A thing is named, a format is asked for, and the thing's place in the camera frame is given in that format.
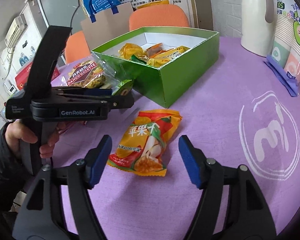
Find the blue bag handle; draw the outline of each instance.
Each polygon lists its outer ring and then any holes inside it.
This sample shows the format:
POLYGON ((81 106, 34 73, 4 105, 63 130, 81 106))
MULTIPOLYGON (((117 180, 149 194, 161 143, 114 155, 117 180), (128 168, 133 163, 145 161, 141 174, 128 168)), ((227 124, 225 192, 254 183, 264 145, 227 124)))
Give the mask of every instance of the blue bag handle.
MULTIPOLYGON (((119 13, 118 8, 116 5, 112 5, 112 3, 110 2, 110 0, 107 0, 108 3, 111 5, 111 10, 113 14, 119 13)), ((89 8, 90 8, 90 19, 91 22, 94 23, 96 21, 96 17, 94 16, 94 14, 96 14, 96 10, 94 9, 94 7, 92 6, 92 0, 89 1, 89 8)))

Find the air conditioner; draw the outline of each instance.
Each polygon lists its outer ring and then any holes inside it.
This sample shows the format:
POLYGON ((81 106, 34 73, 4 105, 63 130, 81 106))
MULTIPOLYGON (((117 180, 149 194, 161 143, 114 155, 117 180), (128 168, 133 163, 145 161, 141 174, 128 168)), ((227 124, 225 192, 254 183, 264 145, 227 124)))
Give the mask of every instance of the air conditioner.
POLYGON ((26 27, 27 23, 23 14, 19 15, 13 20, 4 40, 8 49, 15 47, 26 27))

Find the black sleeve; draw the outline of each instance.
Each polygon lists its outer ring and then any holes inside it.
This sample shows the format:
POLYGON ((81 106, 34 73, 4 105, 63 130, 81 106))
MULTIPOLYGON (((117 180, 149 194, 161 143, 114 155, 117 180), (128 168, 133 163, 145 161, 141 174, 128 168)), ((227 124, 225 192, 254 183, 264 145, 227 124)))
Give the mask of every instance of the black sleeve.
POLYGON ((9 211, 17 193, 31 175, 8 148, 5 132, 9 123, 0 130, 0 210, 9 211))

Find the human hand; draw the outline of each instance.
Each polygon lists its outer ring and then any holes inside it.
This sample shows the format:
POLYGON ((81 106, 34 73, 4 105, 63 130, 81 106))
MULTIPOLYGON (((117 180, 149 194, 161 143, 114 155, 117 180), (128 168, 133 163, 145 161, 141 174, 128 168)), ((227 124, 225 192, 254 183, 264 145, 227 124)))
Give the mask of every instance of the human hand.
MULTIPOLYGON (((65 128, 64 122, 59 122, 55 131, 50 135, 47 144, 41 145, 39 152, 41 158, 52 157, 53 149, 55 144, 59 141, 59 129, 65 128)), ((24 124, 20 123, 19 120, 8 125, 5 139, 7 141, 9 149, 15 155, 16 158, 20 159, 21 154, 19 151, 19 139, 27 143, 36 143, 38 138, 36 135, 24 124)))

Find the white brick wall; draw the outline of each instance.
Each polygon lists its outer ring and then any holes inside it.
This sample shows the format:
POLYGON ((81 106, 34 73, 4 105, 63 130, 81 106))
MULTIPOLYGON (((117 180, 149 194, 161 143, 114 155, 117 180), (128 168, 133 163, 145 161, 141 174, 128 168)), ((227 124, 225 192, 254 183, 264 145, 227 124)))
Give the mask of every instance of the white brick wall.
POLYGON ((241 37, 241 3, 242 0, 211 0, 213 29, 221 36, 241 37))

